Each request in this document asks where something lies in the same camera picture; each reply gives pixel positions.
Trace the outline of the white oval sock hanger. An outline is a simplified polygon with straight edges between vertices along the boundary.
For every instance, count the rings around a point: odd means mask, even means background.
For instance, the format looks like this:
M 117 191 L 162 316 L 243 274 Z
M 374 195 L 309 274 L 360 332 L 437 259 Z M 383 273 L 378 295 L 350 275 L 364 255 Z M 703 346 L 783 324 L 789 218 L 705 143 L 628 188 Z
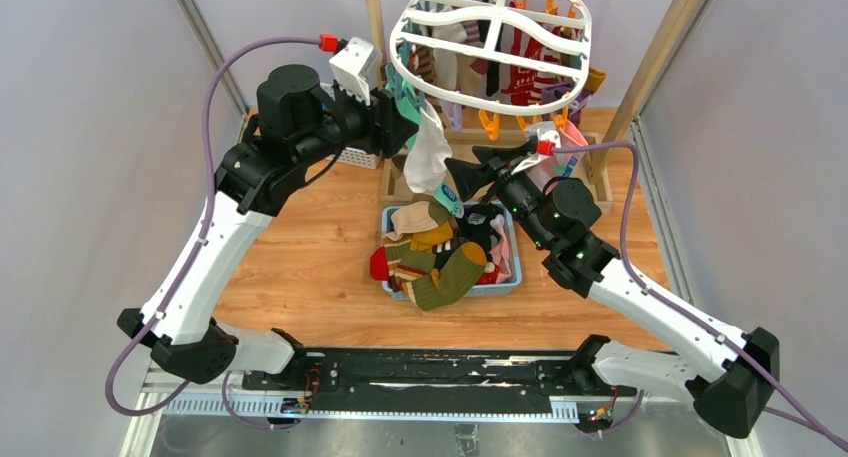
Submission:
M 499 37 L 518 31 L 543 52 L 571 57 L 569 64 L 513 54 L 497 47 Z M 389 60 L 422 93 L 511 116 L 536 116 L 567 108 L 589 80 L 593 19 L 583 0 L 409 0 L 389 37 Z M 550 102 L 511 104 L 428 83 L 407 67 L 406 51 L 429 48 L 519 70 L 535 71 L 571 83 Z

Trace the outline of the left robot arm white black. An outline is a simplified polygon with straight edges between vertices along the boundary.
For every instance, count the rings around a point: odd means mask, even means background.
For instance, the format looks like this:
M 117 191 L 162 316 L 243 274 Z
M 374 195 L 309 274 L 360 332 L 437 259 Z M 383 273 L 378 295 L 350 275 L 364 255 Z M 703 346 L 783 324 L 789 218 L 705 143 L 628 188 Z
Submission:
M 323 88 L 318 73 L 302 64 L 274 69 L 258 86 L 257 103 L 242 140 L 214 172 L 197 235 L 161 291 L 144 306 L 122 311 L 118 325 L 160 368 L 188 382 L 259 371 L 291 390 L 307 375 L 301 343 L 280 329 L 259 332 L 218 321 L 217 302 L 258 236 L 311 183 L 311 166 L 353 144 L 393 155 L 417 125 L 390 92 L 371 88 L 357 98 L 339 83 Z

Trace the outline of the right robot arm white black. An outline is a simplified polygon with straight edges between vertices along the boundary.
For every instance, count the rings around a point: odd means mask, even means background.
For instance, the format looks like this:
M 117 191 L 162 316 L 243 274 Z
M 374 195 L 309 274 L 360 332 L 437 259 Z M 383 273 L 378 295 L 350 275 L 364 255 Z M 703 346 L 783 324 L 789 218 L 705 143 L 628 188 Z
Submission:
M 590 336 L 574 357 L 571 377 L 582 392 L 624 386 L 691 406 L 715 430 L 748 437 L 775 391 L 779 341 L 762 327 L 745 332 L 695 308 L 654 283 L 591 228 L 601 210 L 582 180 L 553 177 L 548 189 L 528 170 L 555 147 L 531 139 L 515 148 L 475 146 L 475 162 L 449 158 L 459 195 L 480 189 L 503 204 L 513 220 L 547 251 L 548 275 L 628 317 L 671 348 L 670 353 L 628 347 Z

